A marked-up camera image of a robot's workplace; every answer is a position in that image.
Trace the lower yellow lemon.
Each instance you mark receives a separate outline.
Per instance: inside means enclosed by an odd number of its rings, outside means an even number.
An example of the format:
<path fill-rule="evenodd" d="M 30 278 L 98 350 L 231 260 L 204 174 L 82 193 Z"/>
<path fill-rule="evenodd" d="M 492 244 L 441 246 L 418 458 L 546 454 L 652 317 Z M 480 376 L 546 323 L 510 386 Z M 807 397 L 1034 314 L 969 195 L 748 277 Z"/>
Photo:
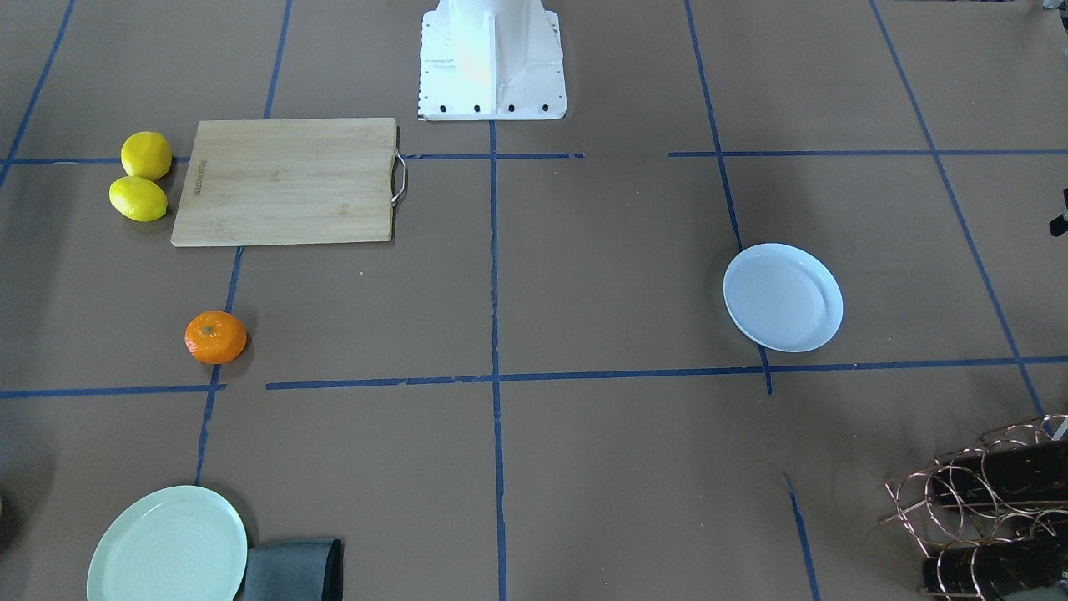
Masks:
<path fill-rule="evenodd" d="M 160 220 L 169 207 L 163 188 L 134 175 L 122 176 L 111 183 L 109 201 L 123 217 L 138 222 Z"/>

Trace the wooden cutting board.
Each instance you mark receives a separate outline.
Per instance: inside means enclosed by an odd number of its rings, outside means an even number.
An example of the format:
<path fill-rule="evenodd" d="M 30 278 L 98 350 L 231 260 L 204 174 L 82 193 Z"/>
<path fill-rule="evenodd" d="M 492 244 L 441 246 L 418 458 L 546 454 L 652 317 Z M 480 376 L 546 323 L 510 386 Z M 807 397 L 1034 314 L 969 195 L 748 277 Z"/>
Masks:
<path fill-rule="evenodd" d="M 170 240 L 384 243 L 406 184 L 397 118 L 203 118 Z"/>

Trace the dark wine bottle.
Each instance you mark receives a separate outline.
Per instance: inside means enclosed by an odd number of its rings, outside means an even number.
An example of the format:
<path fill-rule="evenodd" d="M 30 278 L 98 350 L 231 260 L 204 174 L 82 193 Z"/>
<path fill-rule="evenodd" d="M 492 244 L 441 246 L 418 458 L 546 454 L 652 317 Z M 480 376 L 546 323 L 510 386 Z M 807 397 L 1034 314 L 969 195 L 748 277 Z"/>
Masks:
<path fill-rule="evenodd" d="M 922 563 L 937 600 L 1065 600 L 1065 538 L 951 548 Z"/>
<path fill-rule="evenodd" d="M 1065 440 L 956 459 L 934 472 L 929 495 L 947 508 L 1054 508 L 1067 502 Z"/>

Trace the light blue plate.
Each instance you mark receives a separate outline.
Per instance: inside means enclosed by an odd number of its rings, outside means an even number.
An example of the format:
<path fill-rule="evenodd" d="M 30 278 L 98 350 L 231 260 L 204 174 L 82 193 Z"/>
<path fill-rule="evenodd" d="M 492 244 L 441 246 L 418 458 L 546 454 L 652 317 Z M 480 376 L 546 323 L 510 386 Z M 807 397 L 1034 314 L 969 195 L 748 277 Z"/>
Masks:
<path fill-rule="evenodd" d="M 766 349 L 804 353 L 838 335 L 844 296 L 838 279 L 808 251 L 781 243 L 748 247 L 723 274 L 733 325 Z"/>

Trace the lower dark wine bottle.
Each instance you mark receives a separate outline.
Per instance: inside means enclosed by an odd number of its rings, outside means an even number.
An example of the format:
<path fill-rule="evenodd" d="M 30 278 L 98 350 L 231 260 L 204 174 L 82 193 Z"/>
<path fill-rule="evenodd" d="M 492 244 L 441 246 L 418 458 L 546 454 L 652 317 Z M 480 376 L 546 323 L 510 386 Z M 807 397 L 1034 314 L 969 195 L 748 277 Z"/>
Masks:
<path fill-rule="evenodd" d="M 937 600 L 1065 600 L 1065 538 L 951 548 L 922 563 Z"/>

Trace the upper yellow lemon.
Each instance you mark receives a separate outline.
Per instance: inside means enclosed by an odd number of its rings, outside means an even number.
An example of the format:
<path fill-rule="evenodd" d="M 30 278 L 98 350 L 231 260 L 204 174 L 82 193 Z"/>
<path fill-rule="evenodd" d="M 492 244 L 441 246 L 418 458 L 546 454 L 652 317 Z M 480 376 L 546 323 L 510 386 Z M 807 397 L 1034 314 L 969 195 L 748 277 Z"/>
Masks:
<path fill-rule="evenodd" d="M 126 175 L 159 181 L 171 170 L 174 156 L 164 135 L 137 132 L 123 141 L 119 161 Z"/>

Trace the orange fruit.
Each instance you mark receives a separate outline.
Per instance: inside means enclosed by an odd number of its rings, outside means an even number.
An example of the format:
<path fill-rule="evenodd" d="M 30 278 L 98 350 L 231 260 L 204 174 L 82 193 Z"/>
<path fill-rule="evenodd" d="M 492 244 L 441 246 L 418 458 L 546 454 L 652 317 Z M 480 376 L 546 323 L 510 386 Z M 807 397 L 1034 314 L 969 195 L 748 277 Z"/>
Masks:
<path fill-rule="evenodd" d="M 227 364 L 244 353 L 247 341 L 244 322 L 225 311 L 199 313 L 184 328 L 184 344 L 202 364 Z"/>

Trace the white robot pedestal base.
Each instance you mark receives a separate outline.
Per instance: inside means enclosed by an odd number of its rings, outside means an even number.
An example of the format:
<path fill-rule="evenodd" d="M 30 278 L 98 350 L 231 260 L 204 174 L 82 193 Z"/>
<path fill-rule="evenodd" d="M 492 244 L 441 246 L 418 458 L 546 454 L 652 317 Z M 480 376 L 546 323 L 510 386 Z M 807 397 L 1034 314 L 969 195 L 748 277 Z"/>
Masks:
<path fill-rule="evenodd" d="M 422 15 L 417 118 L 564 118 L 561 23 L 541 1 L 440 1 Z"/>

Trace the dark grey folded cloth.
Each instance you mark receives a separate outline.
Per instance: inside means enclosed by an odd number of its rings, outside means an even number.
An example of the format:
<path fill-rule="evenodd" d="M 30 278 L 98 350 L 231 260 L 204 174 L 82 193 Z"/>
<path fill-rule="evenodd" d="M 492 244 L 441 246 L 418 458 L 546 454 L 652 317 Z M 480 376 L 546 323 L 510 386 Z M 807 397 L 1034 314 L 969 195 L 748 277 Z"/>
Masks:
<path fill-rule="evenodd" d="M 312 538 L 248 551 L 244 600 L 342 600 L 344 543 Z"/>

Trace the mint green plate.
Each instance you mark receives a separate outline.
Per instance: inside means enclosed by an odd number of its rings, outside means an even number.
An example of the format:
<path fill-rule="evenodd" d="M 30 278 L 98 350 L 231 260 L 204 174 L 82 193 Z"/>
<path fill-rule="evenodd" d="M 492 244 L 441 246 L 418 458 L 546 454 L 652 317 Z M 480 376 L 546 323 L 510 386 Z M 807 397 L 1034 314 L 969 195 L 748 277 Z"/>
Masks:
<path fill-rule="evenodd" d="M 88 567 L 88 600 L 233 600 L 249 545 L 224 496 L 200 486 L 160 488 L 103 534 Z"/>

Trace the upper dark wine bottle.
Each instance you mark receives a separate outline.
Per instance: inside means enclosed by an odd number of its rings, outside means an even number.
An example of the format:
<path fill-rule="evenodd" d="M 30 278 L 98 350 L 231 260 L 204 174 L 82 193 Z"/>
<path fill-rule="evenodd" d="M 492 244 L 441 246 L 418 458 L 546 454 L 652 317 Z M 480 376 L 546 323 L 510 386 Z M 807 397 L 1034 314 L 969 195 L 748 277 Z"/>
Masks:
<path fill-rule="evenodd" d="M 1067 502 L 1065 440 L 956 459 L 934 472 L 929 495 L 947 508 L 1054 508 Z"/>

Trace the yellow lemon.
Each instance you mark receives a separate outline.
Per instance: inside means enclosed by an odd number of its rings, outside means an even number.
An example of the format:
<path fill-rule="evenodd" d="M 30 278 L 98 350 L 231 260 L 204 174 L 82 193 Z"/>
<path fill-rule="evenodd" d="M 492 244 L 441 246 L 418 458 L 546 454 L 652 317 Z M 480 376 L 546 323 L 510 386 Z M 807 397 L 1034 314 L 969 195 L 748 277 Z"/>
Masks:
<path fill-rule="evenodd" d="M 134 175 L 122 176 L 111 183 L 109 201 L 123 217 L 138 222 L 160 220 L 169 207 L 163 188 Z"/>
<path fill-rule="evenodd" d="M 126 175 L 159 181 L 171 170 L 174 156 L 164 135 L 137 132 L 123 141 L 119 161 Z"/>

